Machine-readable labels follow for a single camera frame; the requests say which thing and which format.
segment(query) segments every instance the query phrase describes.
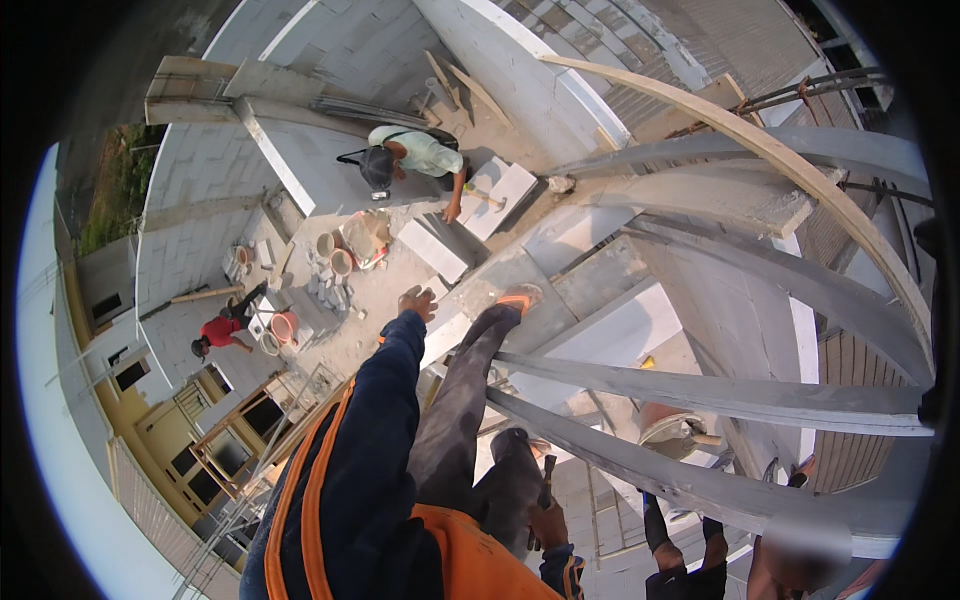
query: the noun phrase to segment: orange sandal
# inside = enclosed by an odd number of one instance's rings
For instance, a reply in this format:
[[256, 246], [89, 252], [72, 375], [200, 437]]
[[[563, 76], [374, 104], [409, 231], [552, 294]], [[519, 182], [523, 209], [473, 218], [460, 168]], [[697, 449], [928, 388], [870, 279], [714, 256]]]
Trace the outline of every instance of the orange sandal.
[[512, 285], [504, 292], [504, 296], [496, 301], [496, 304], [510, 304], [511, 302], [520, 303], [520, 318], [526, 317], [530, 309], [536, 306], [543, 299], [543, 290], [532, 283], [520, 283]]

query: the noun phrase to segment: green foliage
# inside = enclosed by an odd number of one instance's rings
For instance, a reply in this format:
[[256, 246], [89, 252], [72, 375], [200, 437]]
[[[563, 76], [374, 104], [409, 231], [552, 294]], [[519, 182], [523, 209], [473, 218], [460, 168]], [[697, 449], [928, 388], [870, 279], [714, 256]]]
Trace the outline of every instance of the green foliage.
[[100, 250], [136, 231], [154, 170], [162, 126], [124, 125], [107, 136], [90, 217], [77, 247], [79, 256]]

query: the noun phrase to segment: hammer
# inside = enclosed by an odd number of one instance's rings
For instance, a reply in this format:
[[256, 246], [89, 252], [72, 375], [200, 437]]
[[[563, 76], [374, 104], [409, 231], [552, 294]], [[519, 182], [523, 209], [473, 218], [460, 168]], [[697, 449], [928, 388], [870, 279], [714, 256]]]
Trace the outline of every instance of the hammer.
[[[553, 487], [553, 467], [556, 465], [557, 457], [553, 454], [547, 454], [543, 457], [543, 487], [540, 488], [537, 504], [544, 510], [550, 508], [550, 498], [552, 497], [552, 491], [550, 489]], [[530, 537], [527, 539], [527, 550], [540, 552], [540, 540], [537, 539], [537, 536], [535, 536], [532, 531], [530, 532]]]
[[464, 191], [467, 192], [468, 194], [470, 194], [470, 196], [474, 196], [474, 197], [479, 198], [479, 199], [481, 199], [481, 200], [486, 200], [486, 201], [489, 202], [490, 204], [493, 204], [494, 206], [496, 206], [496, 210], [495, 210], [494, 212], [500, 212], [501, 210], [503, 210], [504, 208], [507, 207], [507, 199], [506, 199], [506, 198], [504, 198], [501, 202], [498, 202], [498, 201], [494, 200], [493, 198], [491, 198], [490, 196], [488, 196], [488, 195], [484, 194], [483, 192], [481, 192], [480, 190], [478, 190], [478, 189], [477, 189], [477, 186], [476, 186], [476, 185], [473, 185], [472, 183], [464, 183]]

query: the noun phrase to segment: man in red shirt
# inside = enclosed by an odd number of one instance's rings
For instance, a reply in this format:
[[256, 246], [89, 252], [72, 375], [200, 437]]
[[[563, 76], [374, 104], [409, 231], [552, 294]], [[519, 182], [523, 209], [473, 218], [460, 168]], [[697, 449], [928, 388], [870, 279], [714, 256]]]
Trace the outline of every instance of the man in red shirt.
[[253, 352], [252, 346], [248, 346], [243, 340], [233, 337], [233, 333], [245, 329], [247, 325], [250, 324], [251, 317], [248, 317], [246, 314], [247, 308], [250, 307], [253, 299], [263, 294], [266, 289], [267, 282], [264, 281], [253, 288], [239, 303], [232, 306], [225, 306], [223, 310], [220, 311], [219, 317], [204, 323], [204, 326], [200, 328], [200, 339], [194, 340], [193, 343], [190, 344], [190, 349], [193, 351], [194, 356], [203, 362], [206, 360], [211, 346], [217, 348], [239, 346], [247, 352]]

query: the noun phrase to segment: man in light green shirt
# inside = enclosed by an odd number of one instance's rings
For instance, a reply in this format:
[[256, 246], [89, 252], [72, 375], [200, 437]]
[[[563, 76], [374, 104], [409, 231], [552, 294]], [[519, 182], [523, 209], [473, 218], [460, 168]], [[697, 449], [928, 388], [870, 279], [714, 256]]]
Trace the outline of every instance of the man in light green shirt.
[[[451, 145], [456, 140], [450, 136]], [[386, 189], [390, 180], [403, 180], [404, 169], [419, 171], [436, 178], [444, 191], [452, 192], [444, 210], [448, 223], [460, 215], [460, 196], [467, 182], [468, 161], [456, 150], [440, 143], [430, 133], [417, 132], [397, 125], [382, 125], [372, 132], [368, 148], [360, 160], [360, 171], [374, 189]]]

